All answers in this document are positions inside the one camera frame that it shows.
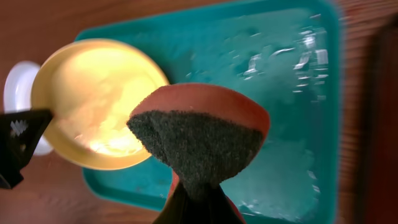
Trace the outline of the pink green sponge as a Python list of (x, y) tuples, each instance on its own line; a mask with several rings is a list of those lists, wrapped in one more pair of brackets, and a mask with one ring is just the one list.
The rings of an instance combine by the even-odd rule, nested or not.
[(270, 118), (262, 106), (234, 90), (186, 83), (151, 93), (134, 108), (127, 126), (173, 170), (177, 184), (198, 204), (199, 223), (208, 223), (210, 190), (251, 163), (266, 139)]

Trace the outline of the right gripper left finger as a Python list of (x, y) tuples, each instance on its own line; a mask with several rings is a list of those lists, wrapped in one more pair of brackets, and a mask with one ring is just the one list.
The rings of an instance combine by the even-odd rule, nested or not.
[(152, 224), (197, 224), (199, 223), (197, 205), (179, 182)]

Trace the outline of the yellow plate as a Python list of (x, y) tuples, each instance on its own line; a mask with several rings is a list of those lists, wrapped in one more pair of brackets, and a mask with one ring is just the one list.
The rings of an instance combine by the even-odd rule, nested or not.
[(30, 101), (34, 110), (51, 111), (44, 136), (60, 156), (88, 169), (119, 170), (150, 157), (126, 123), (145, 97), (168, 84), (139, 49), (87, 39), (62, 47), (43, 63)]

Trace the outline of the light blue plate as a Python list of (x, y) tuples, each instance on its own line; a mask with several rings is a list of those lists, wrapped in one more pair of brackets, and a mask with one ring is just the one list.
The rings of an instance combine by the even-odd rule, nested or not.
[(5, 112), (24, 111), (31, 108), (31, 89), (39, 69), (38, 64), (29, 61), (22, 61), (13, 66), (4, 86)]

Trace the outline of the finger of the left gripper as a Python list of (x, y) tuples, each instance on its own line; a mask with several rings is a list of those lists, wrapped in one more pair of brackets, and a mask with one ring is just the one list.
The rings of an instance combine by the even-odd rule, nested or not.
[(1, 115), (1, 188), (13, 189), (24, 180), (21, 170), (30, 162), (53, 114), (48, 109)]

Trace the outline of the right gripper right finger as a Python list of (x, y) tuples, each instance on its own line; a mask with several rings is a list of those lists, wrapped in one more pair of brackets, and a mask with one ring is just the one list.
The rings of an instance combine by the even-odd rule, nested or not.
[(220, 186), (210, 190), (206, 206), (210, 224), (244, 224)]

